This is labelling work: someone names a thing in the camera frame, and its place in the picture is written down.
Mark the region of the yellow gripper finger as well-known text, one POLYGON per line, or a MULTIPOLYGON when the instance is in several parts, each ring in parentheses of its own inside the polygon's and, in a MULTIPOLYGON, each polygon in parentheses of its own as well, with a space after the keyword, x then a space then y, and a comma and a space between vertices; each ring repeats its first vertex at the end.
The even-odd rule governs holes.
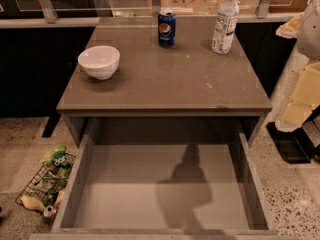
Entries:
POLYGON ((280 118, 275 121, 275 126, 281 132, 293 132, 300 128, 311 114, 310 107, 289 103, 280 118))

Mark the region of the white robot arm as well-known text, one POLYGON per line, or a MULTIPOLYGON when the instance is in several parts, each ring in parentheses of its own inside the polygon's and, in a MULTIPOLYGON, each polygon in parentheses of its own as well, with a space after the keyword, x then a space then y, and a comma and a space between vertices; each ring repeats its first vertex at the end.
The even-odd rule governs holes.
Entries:
POLYGON ((280 26, 277 35, 297 40, 272 93, 276 129, 293 132, 320 105, 320 0, 280 26))

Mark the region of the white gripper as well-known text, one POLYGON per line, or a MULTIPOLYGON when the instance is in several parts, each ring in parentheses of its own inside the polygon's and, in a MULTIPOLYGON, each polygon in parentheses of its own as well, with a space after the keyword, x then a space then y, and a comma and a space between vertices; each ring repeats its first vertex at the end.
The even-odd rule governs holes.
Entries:
MULTIPOLYGON (((297 46, 301 54, 320 60, 320 0, 312 0, 304 11, 297 32, 297 46)), ((320 105, 320 62, 305 66, 299 73, 291 100, 312 110, 320 105)))

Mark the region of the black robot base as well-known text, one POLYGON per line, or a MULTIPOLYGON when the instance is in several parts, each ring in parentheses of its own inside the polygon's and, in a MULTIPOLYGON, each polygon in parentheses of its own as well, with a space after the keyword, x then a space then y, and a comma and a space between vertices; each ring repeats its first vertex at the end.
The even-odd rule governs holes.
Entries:
POLYGON ((281 132, 274 122, 266 125, 281 158, 289 164, 320 161, 320 147, 315 146, 303 128, 281 132))

